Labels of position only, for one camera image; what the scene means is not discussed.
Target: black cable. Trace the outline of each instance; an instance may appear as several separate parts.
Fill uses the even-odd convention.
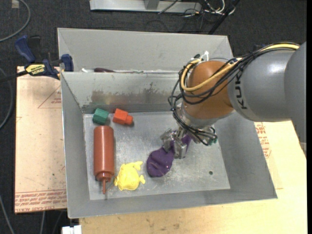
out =
[[[26,70],[0,79],[0,83],[28,74]]]
[[[24,28],[26,28],[26,26],[28,25],[28,23],[29,23],[29,21],[30,21],[31,12],[30,12],[30,8],[29,8],[28,4],[25,3],[23,0],[17,0],[17,1],[20,1],[20,2],[21,2],[22,4],[24,4],[25,7],[27,8],[27,11],[28,11],[28,18],[27,18],[27,20],[26,20],[26,23],[25,23],[18,31],[14,32],[13,34],[11,34],[11,35],[9,35],[9,36],[7,36],[7,37],[5,37],[5,38],[0,39],[0,42],[3,42],[3,41],[5,41],[5,40],[8,40],[8,39],[12,38],[13,36],[16,36],[19,32],[21,32]]]
[[[208,35],[212,35],[213,33],[215,33],[216,29],[220,26],[220,24],[224,21],[224,19],[228,16],[228,14],[232,11],[233,8],[235,8],[237,6],[237,4],[240,2],[241,0],[234,0],[234,2],[232,3],[231,6],[229,6],[227,8],[227,10],[225,11],[225,13],[218,19],[218,21],[213,25],[213,27],[211,28],[211,30],[209,31]]]
[[[239,72],[239,71],[243,71],[245,67],[247,67],[251,61],[253,61],[255,58],[257,58],[258,56],[260,55],[263,55],[267,52],[271,52],[271,51],[277,51],[277,50],[289,50],[289,48],[287,47],[279,47],[279,48],[274,48],[274,49],[267,49],[267,50],[264,50],[266,48],[268,48],[269,46],[272,46],[274,44],[270,44],[268,46],[265,46],[257,51],[254,51],[254,52],[251,52],[249,54],[246,54],[243,56],[243,58],[239,61],[237,61],[237,63],[235,63],[235,65],[226,73],[224,74],[217,82],[216,84],[211,87],[210,89],[200,93],[200,94],[192,94],[192,93],[185,93],[180,85],[180,91],[181,91],[181,94],[182,94],[182,97],[183,99],[185,100],[186,103],[189,103],[191,105],[195,105],[195,104],[199,104],[199,103],[202,103],[203,101],[205,101],[206,99],[208,99],[209,97],[211,96],[214,96],[216,94],[218,94],[220,91],[218,91],[217,93],[213,94],[213,92],[215,91],[215,89],[217,87],[219,87],[223,82],[227,81],[227,84],[235,77],[235,75]],[[222,68],[224,68],[228,63],[231,63],[233,60],[236,60],[236,58],[233,58],[229,61],[227,61],[226,63],[224,63],[213,75],[217,74]],[[192,70],[196,68],[196,66],[192,66],[189,68],[189,70]],[[186,77],[185,77],[185,80],[184,81],[181,81],[181,76],[179,76],[179,80],[181,82],[184,82],[184,84],[186,84]],[[191,101],[188,101],[186,97],[189,97],[189,98],[200,98],[201,100],[198,100],[196,102],[191,102]]]
[[[179,0],[175,0],[172,4],[170,4],[167,8],[163,9],[162,11],[160,11],[158,14],[162,14],[164,12],[166,12],[167,10],[169,10],[172,6],[174,6]]]
[[[53,227],[53,230],[51,232],[51,234],[54,234],[55,231],[57,230],[57,227],[58,227],[58,224],[59,224],[59,220],[60,220],[60,217],[62,216],[63,212],[61,211],[60,214],[58,215],[58,218],[57,218],[57,221],[55,222],[55,225]]]
[[[39,234],[42,234],[42,232],[43,232],[44,219],[45,219],[45,211],[43,211],[43,213],[42,213],[42,219],[41,219],[41,226],[40,226]]]
[[[6,77],[5,72],[0,68],[0,72]],[[9,85],[9,90],[10,90],[10,106],[9,106],[9,110],[4,118],[4,120],[2,121],[2,123],[0,124],[0,130],[1,128],[7,123],[9,117],[11,116],[12,112],[13,112],[13,106],[14,106],[14,96],[13,96],[13,88],[12,88],[12,84],[11,82],[7,81],[8,85]]]
[[[11,223],[10,223],[9,217],[8,217],[6,211],[5,211],[5,208],[4,208],[4,204],[3,204],[3,201],[2,201],[1,195],[0,195],[0,205],[1,205],[1,208],[2,208],[2,211],[3,211],[3,215],[4,215],[4,218],[5,218],[5,220],[6,220],[6,223],[7,223],[8,227],[9,227],[9,229],[10,229],[10,231],[11,231],[11,234],[15,234],[15,233],[14,233],[14,230],[13,230],[13,228],[12,228],[12,225],[11,225]]]

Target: green cube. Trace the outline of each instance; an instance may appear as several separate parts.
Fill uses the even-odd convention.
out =
[[[100,125],[105,125],[105,121],[108,117],[108,114],[109,113],[107,111],[97,108],[96,111],[94,112],[92,121]]]

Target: yellow rubber duck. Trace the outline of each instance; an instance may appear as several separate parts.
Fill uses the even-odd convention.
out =
[[[145,184],[144,176],[139,176],[137,170],[141,170],[143,161],[122,164],[118,176],[114,179],[114,185],[122,190],[135,190],[140,182]]]

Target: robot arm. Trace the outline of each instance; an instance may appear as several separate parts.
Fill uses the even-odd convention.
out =
[[[179,125],[175,138],[188,134],[209,145],[216,140],[211,125],[237,111],[251,121],[292,120],[306,154],[305,77],[306,42],[271,44],[228,62],[193,59],[169,98]]]

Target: cable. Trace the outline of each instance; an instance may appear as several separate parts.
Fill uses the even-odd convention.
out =
[[[0,72],[6,77],[5,72],[0,68]],[[12,112],[13,112],[13,106],[14,106],[14,96],[13,96],[13,88],[12,88],[12,84],[11,82],[7,81],[8,85],[9,85],[9,90],[10,90],[10,107],[9,107],[9,111],[6,114],[3,122],[0,124],[0,130],[1,128],[7,123],[9,117],[11,116]]]
[[[42,232],[43,232],[44,219],[45,219],[45,211],[42,213],[42,220],[41,220],[41,226],[40,226],[39,234],[42,234]]]
[[[53,227],[52,234],[54,234],[55,231],[57,230],[58,223],[59,223],[59,220],[60,220],[60,217],[62,216],[62,214],[63,214],[63,212],[61,211],[60,214],[58,215],[57,221],[55,222],[55,225]]]
[[[29,21],[30,21],[30,17],[31,17],[31,12],[30,12],[30,8],[29,6],[27,5],[27,3],[25,3],[23,0],[17,0],[17,1],[20,1],[21,3],[23,3],[25,5],[25,7],[27,8],[27,11],[28,11],[28,18],[27,18],[27,21],[26,23],[16,32],[14,32],[13,34],[5,37],[5,38],[2,38],[0,39],[0,42],[3,42],[5,40],[8,40],[10,38],[12,38],[13,36],[16,36],[19,32],[21,32],[24,28],[26,28],[26,26],[28,25]]]
[[[7,225],[9,226],[9,229],[10,229],[10,231],[11,231],[11,234],[15,234],[15,233],[14,233],[14,230],[13,230],[13,228],[12,228],[12,226],[11,226],[10,220],[9,220],[9,218],[8,218],[8,215],[6,214],[6,211],[5,211],[5,208],[4,208],[4,204],[3,204],[3,201],[2,201],[1,195],[0,195],[0,204],[1,204],[1,208],[2,208],[2,211],[3,211],[3,215],[4,215],[4,217],[5,217],[6,223],[7,223]]]
[[[206,10],[204,9],[204,12],[207,12],[207,13],[211,13],[213,15],[224,15],[224,13],[222,13],[225,9],[225,1],[224,0],[221,0],[222,2],[222,8],[219,8],[219,9],[214,9],[210,3],[208,3],[207,0],[204,0],[205,1],[205,4],[210,8],[210,10]],[[229,15],[231,15],[233,12],[235,11],[235,8],[233,8],[233,10],[231,12],[229,12]]]
[[[276,49],[276,48],[291,48],[291,49],[298,49],[299,46],[295,45],[295,44],[289,44],[289,43],[281,43],[281,44],[274,44],[274,45],[270,45],[268,47],[264,47],[260,50],[261,51],[266,51],[266,50],[270,50],[270,49]],[[226,65],[223,65],[222,66],[222,69],[214,74],[213,76],[211,76],[210,78],[208,78],[207,80],[205,80],[204,82],[202,82],[201,84],[197,85],[197,86],[194,86],[194,87],[191,87],[191,88],[188,88],[185,86],[184,82],[181,82],[181,81],[184,81],[185,80],[185,77],[186,77],[186,74],[188,73],[189,69],[192,67],[194,68],[195,66],[194,65],[198,65],[198,63],[200,62],[200,60],[195,60],[195,61],[192,61],[190,62],[186,68],[184,69],[183,73],[182,73],[182,76],[181,76],[181,80],[180,80],[180,83],[181,83],[181,88],[187,92],[193,92],[193,91],[196,91],[200,88],[202,88],[203,86],[207,85],[209,82],[211,82],[213,79],[217,78],[218,76],[224,74],[225,72],[229,71],[231,68],[233,68],[237,62],[241,61],[242,58],[235,58],[234,59],[235,62],[232,63],[232,64],[229,64],[227,63]]]
[[[167,8],[163,9],[162,11],[160,11],[158,14],[162,14],[164,12],[166,12],[167,10],[169,10],[172,6],[174,6],[179,0],[175,0],[172,4],[170,4]]]

